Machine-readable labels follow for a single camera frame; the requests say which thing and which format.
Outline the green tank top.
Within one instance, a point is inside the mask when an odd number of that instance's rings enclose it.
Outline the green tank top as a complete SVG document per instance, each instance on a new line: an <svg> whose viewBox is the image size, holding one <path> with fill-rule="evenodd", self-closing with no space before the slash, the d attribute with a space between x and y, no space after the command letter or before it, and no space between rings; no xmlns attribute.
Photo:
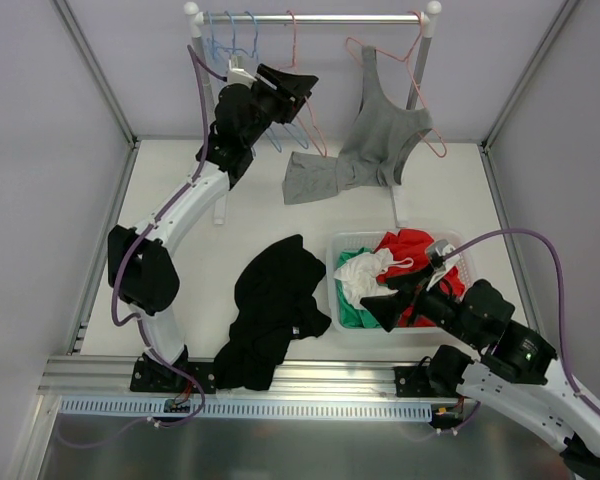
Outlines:
<svg viewBox="0 0 600 480"><path fill-rule="evenodd" d="M339 269L346 264L350 259L355 258L363 253L370 252L371 249L362 247L356 251L343 251L337 260L336 269ZM339 323L347 329L377 329L380 324L373 315L364 309L355 308L344 294L342 282L335 280L339 308Z"/></svg>

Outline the red tank top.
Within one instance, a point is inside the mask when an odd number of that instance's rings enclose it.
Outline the red tank top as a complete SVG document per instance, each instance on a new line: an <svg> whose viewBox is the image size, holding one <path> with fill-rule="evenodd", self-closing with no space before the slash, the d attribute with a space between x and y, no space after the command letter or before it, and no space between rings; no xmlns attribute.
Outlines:
<svg viewBox="0 0 600 480"><path fill-rule="evenodd" d="M417 229L401 229L398 233L387 232L374 250L374 253L387 249L397 262L397 266L391 266L385 273L376 277L379 285L387 286L391 277L413 273L428 265L426 249L434 243L434 238L427 232ZM455 297L462 297L466 291L466 285L459 276L458 268L452 268L438 285L441 290Z"/></svg>

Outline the white tank top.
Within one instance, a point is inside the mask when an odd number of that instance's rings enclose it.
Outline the white tank top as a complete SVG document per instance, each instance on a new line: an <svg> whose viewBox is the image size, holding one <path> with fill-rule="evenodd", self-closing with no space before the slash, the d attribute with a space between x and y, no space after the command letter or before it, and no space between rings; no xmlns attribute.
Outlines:
<svg viewBox="0 0 600 480"><path fill-rule="evenodd" d="M357 309L363 306L360 300L363 297L385 296L395 293L387 286L379 285L376 277L385 273L389 267L397 266L393 262L391 253L382 249L377 253L363 253L350 259L346 264L337 269L334 279L342 282L344 294L349 302Z"/></svg>

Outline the black tank top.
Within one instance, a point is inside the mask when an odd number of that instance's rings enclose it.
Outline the black tank top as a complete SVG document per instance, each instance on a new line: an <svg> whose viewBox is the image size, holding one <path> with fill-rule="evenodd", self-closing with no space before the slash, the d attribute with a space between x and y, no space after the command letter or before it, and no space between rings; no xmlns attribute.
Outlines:
<svg viewBox="0 0 600 480"><path fill-rule="evenodd" d="M325 264L304 248L300 234L271 244L248 264L234 287L238 315L229 341L213 362L217 389L269 389L290 343L329 329L331 318L314 298L325 275Z"/></svg>

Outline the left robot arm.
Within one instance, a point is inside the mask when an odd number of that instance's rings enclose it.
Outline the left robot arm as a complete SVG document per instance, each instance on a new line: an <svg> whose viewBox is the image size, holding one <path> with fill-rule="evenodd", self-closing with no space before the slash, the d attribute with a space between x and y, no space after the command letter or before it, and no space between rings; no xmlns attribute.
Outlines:
<svg viewBox="0 0 600 480"><path fill-rule="evenodd" d="M272 124L291 123L317 82L315 75L264 64L255 75L229 70L192 172L145 219L110 230L111 316L117 326L134 321L145 345L134 365L131 391L179 393L190 385L194 370L172 307L180 288L175 251L201 216L246 173L254 144ZM130 309L127 319L118 314L120 303Z"/></svg>

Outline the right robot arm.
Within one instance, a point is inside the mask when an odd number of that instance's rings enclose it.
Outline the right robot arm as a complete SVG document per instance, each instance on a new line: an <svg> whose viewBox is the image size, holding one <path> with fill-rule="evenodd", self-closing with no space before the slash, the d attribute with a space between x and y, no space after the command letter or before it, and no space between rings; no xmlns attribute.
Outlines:
<svg viewBox="0 0 600 480"><path fill-rule="evenodd" d="M442 345L426 368L428 388L485 405L534 433L582 479L600 479L600 402L569 381L555 348L513 320L514 306L484 279L462 297L424 269L389 280L390 292L361 305L390 332L404 312L425 317L478 356Z"/></svg>

